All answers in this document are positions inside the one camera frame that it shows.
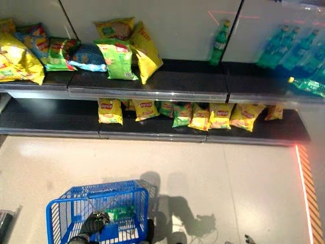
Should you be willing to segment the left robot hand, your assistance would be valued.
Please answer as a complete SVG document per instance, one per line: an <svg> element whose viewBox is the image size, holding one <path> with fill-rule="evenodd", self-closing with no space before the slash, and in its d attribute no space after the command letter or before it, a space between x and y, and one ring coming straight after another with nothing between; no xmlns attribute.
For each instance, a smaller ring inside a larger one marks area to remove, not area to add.
<svg viewBox="0 0 325 244"><path fill-rule="evenodd" d="M92 212L82 224L78 236L84 237L89 241L91 236L101 233L109 221L109 215L105 211Z"/></svg>

